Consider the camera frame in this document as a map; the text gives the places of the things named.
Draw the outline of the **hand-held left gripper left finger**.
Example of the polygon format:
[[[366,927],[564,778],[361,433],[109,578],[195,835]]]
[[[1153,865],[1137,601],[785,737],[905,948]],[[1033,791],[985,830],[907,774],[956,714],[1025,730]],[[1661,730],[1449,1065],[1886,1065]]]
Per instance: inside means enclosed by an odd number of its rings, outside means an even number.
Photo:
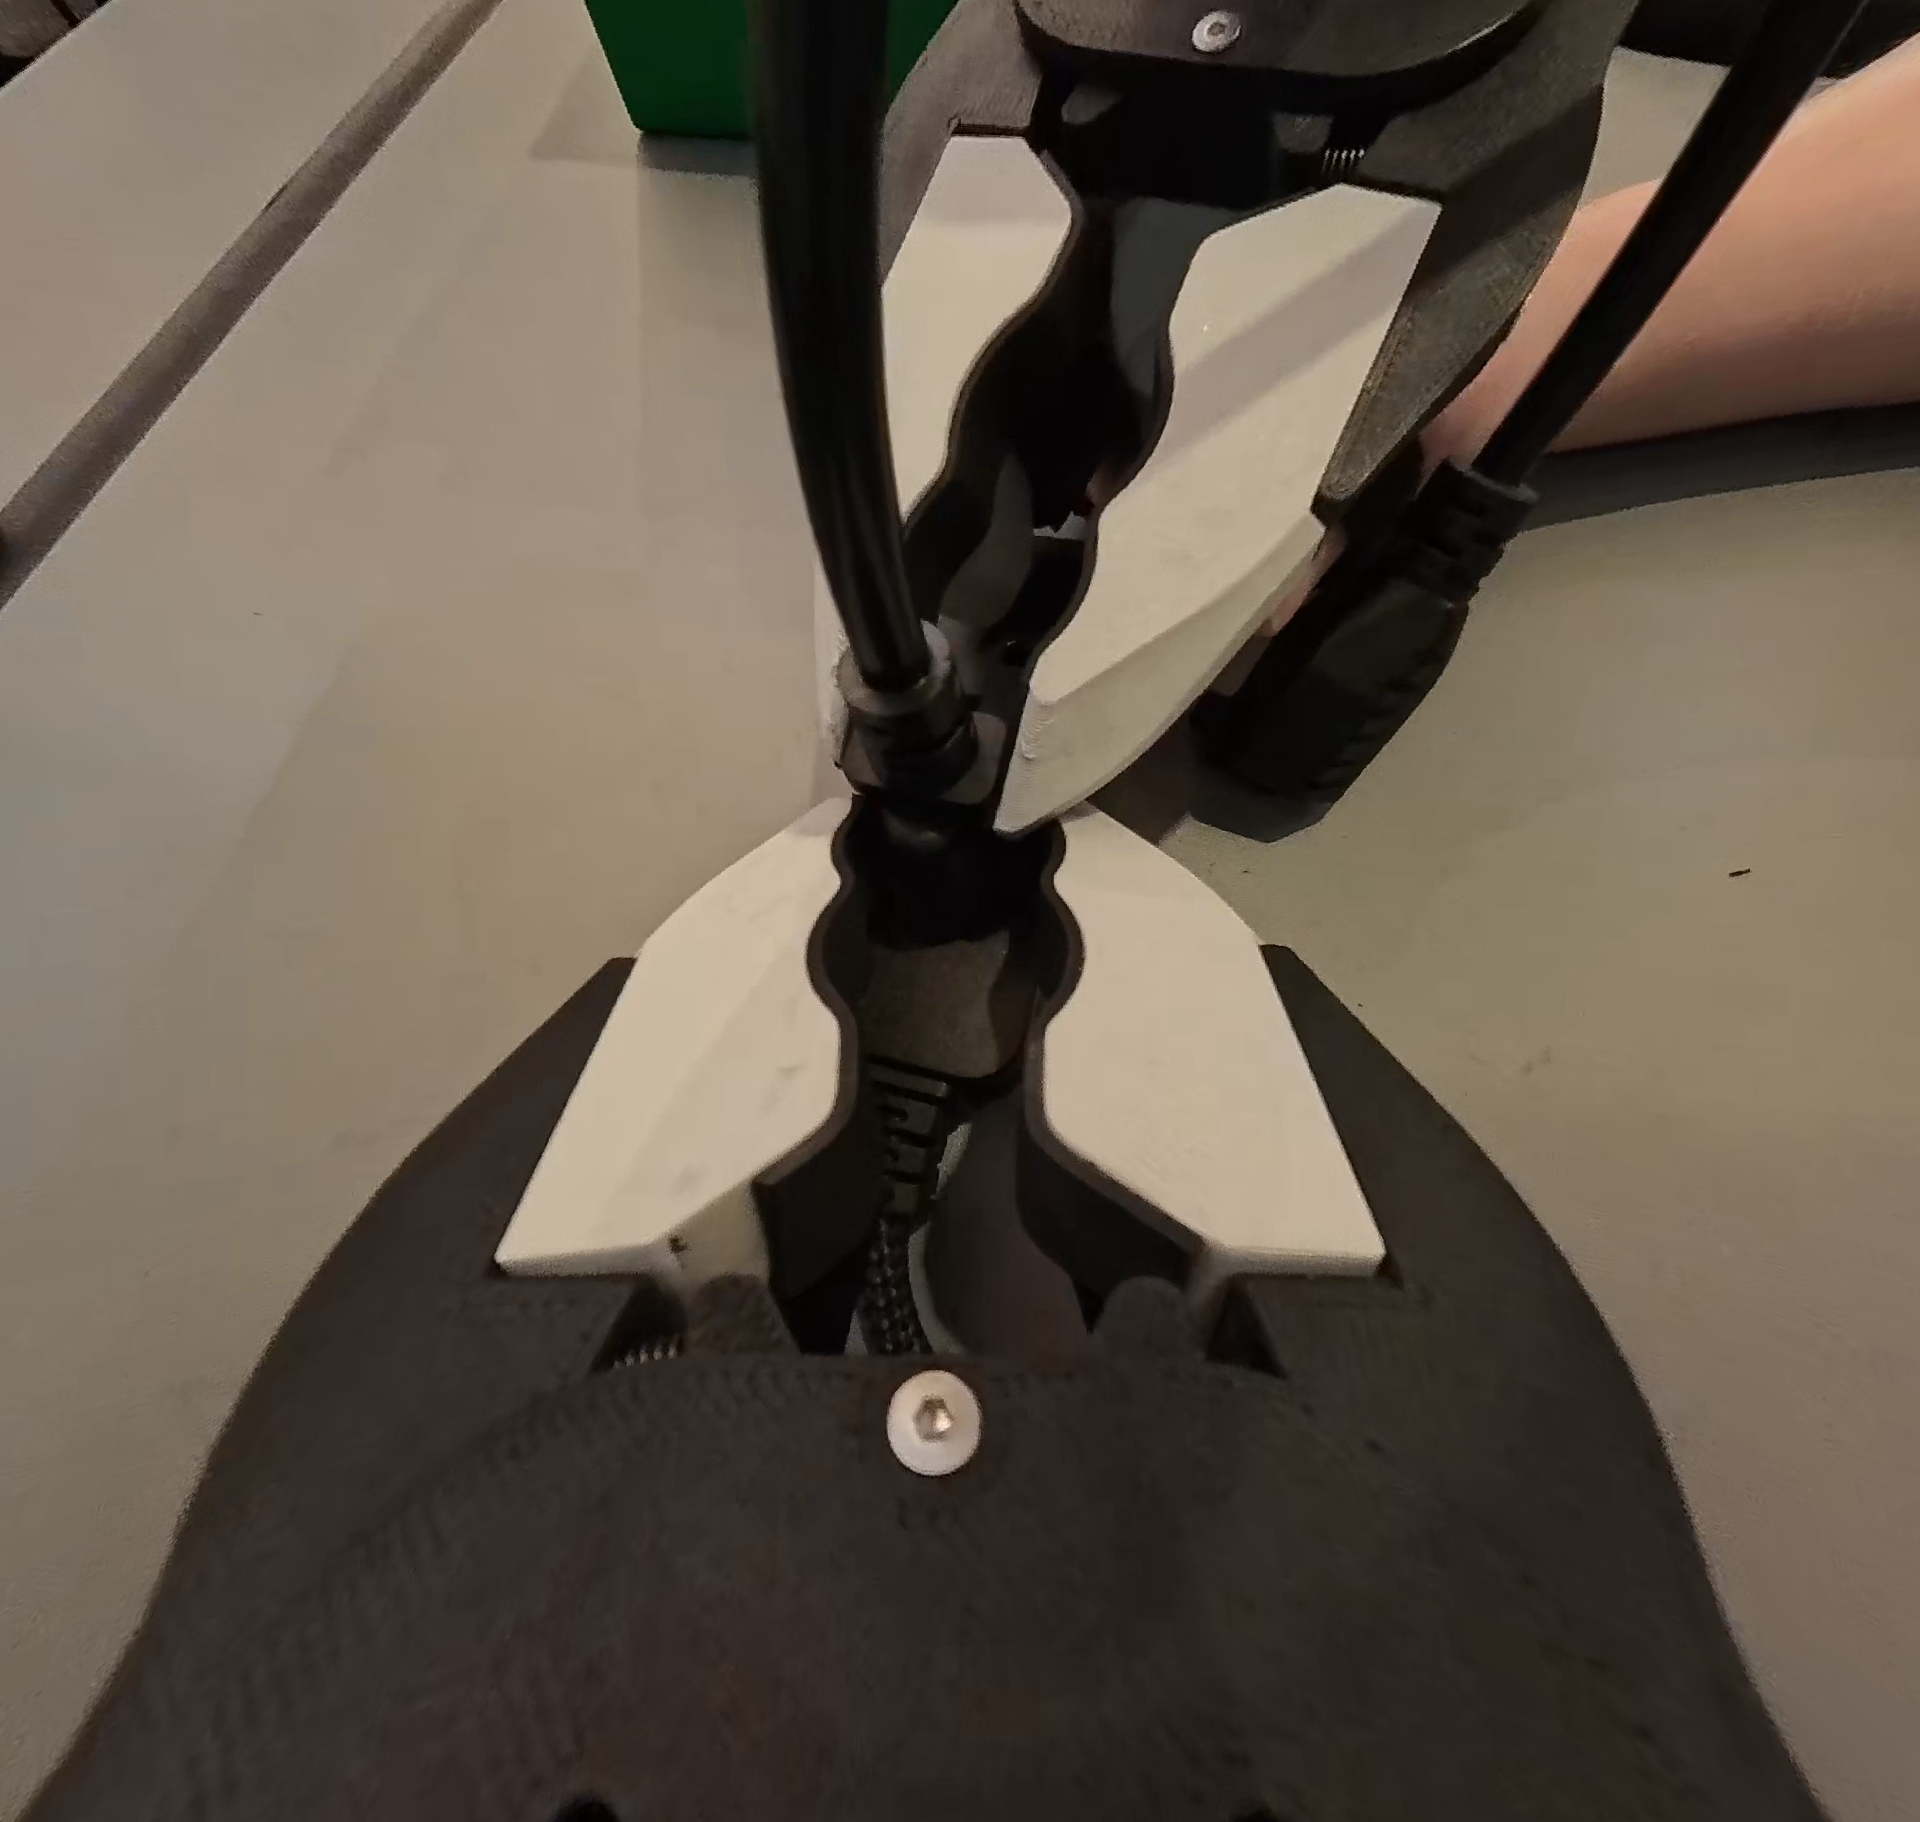
[[[873,1188],[832,1144],[855,1058],[813,960],[846,891],[850,810],[813,806],[639,945],[500,1239],[504,1273],[810,1291],[853,1251]]]

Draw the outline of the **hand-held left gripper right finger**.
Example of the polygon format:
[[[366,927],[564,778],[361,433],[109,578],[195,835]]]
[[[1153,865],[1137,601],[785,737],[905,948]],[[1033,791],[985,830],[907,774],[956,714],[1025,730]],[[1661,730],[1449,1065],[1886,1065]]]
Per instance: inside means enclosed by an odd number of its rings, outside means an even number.
[[[1371,1277],[1386,1248],[1254,930],[1086,807],[1045,909],[1065,956],[1026,1041],[1026,1229],[1091,1295],[1132,1277]]]

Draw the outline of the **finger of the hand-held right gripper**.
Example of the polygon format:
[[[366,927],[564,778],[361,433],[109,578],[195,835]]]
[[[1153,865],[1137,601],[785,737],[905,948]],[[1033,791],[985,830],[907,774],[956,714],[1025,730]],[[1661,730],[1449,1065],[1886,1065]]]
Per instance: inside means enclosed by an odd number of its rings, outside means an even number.
[[[1170,313],[1170,408],[1096,520],[1091,581],[1026,682],[997,830],[1117,778],[1318,550],[1312,515],[1438,205],[1335,187],[1215,232]]]
[[[910,590],[1014,750],[1083,740],[1057,671],[1089,587],[1077,233],[1025,143],[962,138],[881,287]]]

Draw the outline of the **black power strip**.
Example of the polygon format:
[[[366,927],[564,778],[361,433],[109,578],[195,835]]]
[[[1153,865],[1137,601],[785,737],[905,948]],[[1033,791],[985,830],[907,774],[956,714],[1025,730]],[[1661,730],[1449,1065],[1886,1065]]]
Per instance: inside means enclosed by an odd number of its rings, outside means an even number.
[[[1065,850],[1057,820],[1005,835],[973,812],[913,815],[853,796],[806,944],[846,1053],[962,1087],[1016,1079],[1078,960],[1057,890]]]

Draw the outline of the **person's right forearm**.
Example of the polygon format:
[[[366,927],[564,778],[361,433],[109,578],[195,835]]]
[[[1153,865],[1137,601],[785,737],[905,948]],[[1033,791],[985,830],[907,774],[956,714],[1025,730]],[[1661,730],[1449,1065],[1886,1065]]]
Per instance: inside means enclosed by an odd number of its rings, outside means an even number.
[[[1811,97],[1557,453],[1918,398],[1918,39]]]

